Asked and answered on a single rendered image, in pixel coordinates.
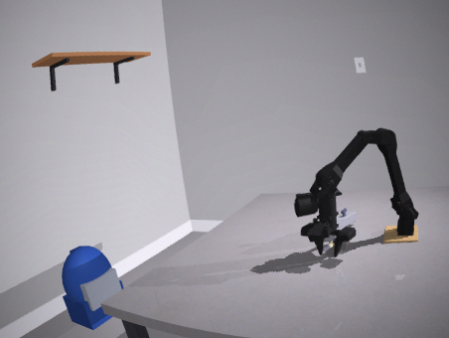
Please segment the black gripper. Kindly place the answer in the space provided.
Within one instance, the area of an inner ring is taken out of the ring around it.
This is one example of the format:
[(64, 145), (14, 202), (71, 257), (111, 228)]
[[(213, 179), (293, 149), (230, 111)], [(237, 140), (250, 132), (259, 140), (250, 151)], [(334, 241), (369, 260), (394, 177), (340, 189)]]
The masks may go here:
[[(339, 212), (336, 211), (336, 212), (330, 213), (330, 214), (323, 214), (323, 213), (319, 212), (319, 215), (317, 216), (317, 220), (323, 221), (323, 218), (326, 218), (328, 220), (330, 228), (331, 228), (330, 235), (337, 237), (335, 240), (333, 240), (333, 243), (335, 244), (334, 245), (334, 252), (335, 252), (334, 257), (338, 256), (343, 242), (350, 241), (353, 237), (356, 236), (356, 232), (357, 232), (355, 230), (355, 228), (352, 228), (352, 227), (349, 227), (349, 228), (344, 227), (342, 230), (337, 230), (337, 227), (339, 226), (339, 224), (337, 224), (336, 216), (338, 216), (338, 215), (339, 215)], [(301, 229), (301, 236), (308, 237), (308, 232), (309, 232), (312, 224), (313, 223), (309, 223)], [(324, 248), (324, 241), (322, 241), (321, 243), (318, 243), (318, 242), (314, 242), (314, 243), (316, 244), (319, 255), (321, 255), (323, 252), (323, 248)]]

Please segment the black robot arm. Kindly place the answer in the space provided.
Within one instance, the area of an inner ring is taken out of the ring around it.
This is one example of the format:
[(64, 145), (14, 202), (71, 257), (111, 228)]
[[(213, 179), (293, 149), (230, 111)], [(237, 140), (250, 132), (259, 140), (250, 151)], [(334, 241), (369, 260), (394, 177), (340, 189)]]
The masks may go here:
[[(390, 198), (391, 207), (399, 215), (397, 235), (414, 235), (414, 220), (417, 219), (419, 213), (414, 209), (410, 196), (404, 187), (396, 155), (395, 133), (382, 127), (377, 130), (360, 130), (335, 161), (328, 163), (317, 172), (316, 180), (309, 190), (310, 193), (296, 195), (294, 210), (298, 218), (316, 214), (318, 209), (323, 214), (337, 211), (336, 196), (342, 195), (337, 186), (341, 182), (346, 169), (369, 143), (377, 144), (377, 148), (385, 159), (394, 193), (393, 198)], [(317, 221), (314, 218), (308, 232), (308, 238), (310, 242), (321, 243), (324, 238), (330, 236), (330, 233), (331, 228), (326, 218), (323, 218), (323, 221)]]

